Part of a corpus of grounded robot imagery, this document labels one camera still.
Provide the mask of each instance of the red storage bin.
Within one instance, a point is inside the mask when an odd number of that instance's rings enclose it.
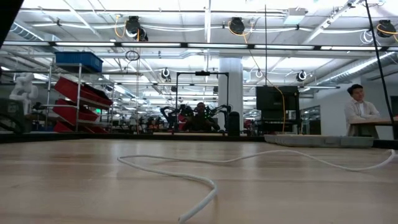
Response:
[[[70,132],[75,132],[75,130],[76,130],[75,127],[64,121],[57,121],[54,127],[54,131],[58,133],[70,133]],[[94,131],[89,130],[87,127],[80,125],[79,125],[79,131],[84,131],[87,133],[95,133]]]
[[[63,99],[58,99],[56,105],[71,105],[75,106],[76,104],[71,101],[66,101]],[[76,126],[76,108],[72,107],[54,107],[52,109],[55,113],[61,116],[65,121],[68,121],[71,125]],[[98,115],[88,110],[84,106],[79,108],[79,120],[84,121],[95,121],[98,118]]]
[[[62,95],[66,96],[73,102],[77,102],[78,84],[66,78],[60,77],[57,84],[54,86]],[[108,109],[112,105],[106,95],[100,90],[94,90],[90,86],[81,85],[80,87],[80,104],[92,106],[99,109]]]
[[[98,127],[98,126],[88,126],[85,127],[86,129],[89,129],[92,133],[101,133],[101,134],[108,134],[107,131],[105,131],[105,129]]]

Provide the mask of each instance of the gray platform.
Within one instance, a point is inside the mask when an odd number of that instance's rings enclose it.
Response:
[[[314,136],[314,135],[264,135],[266,142],[288,147],[343,147],[369,148],[373,138],[346,136]]]

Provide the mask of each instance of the white robot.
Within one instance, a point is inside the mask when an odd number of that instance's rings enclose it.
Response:
[[[31,100],[36,99],[39,95],[39,89],[32,84],[34,78],[33,73],[22,73],[20,77],[16,78],[16,85],[9,97],[10,100],[17,100],[23,103],[24,115],[30,113]]]

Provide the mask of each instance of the blue storage bin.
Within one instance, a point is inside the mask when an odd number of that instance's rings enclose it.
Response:
[[[79,64],[86,66],[87,69],[83,69],[84,73],[90,72],[102,72],[103,61],[91,52],[56,52],[55,53],[55,63],[65,64],[65,66],[60,65],[59,67],[69,71],[78,72],[79,68],[67,66],[66,64]]]

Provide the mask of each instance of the ceiling light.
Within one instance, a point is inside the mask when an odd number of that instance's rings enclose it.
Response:
[[[263,85],[243,85],[243,87],[257,87],[257,86],[263,86]]]
[[[218,86],[218,84],[194,84],[195,86]]]
[[[263,76],[262,71],[259,69],[258,71],[256,71],[256,77],[257,78],[261,78]]]
[[[4,45],[17,45],[17,46],[49,46],[50,44],[45,41],[4,41]]]
[[[123,106],[127,110],[136,110],[133,106]]]
[[[48,80],[48,78],[47,78],[46,76],[41,75],[41,74],[33,73],[33,76],[34,76],[36,79],[39,79],[39,80],[44,80],[44,81],[47,81],[47,80]]]
[[[307,78],[307,73],[304,70],[301,70],[296,76],[296,80],[298,82],[302,82]]]
[[[69,46],[69,47],[114,47],[112,42],[56,42],[57,46]]]
[[[367,51],[373,51],[374,47],[342,47],[342,46],[336,46],[336,47],[331,47],[331,46],[324,46],[321,47],[321,50],[344,50],[344,51],[349,51],[349,50],[367,50]]]
[[[179,43],[122,43],[123,47],[181,47]]]
[[[167,76],[170,75],[170,71],[169,71],[167,68],[164,68],[164,69],[162,70],[162,75],[163,75],[164,77],[167,77]]]
[[[175,86],[177,84],[175,83],[158,83],[157,85],[167,85],[167,86]],[[190,84],[188,83],[182,83],[182,84],[178,84],[178,86],[189,86]]]
[[[222,49],[245,49],[248,47],[247,44],[188,44],[188,47],[196,48],[222,48]]]
[[[340,86],[299,86],[299,88],[336,89]]]
[[[255,49],[276,49],[276,50],[313,50],[314,46],[301,45],[255,45]]]

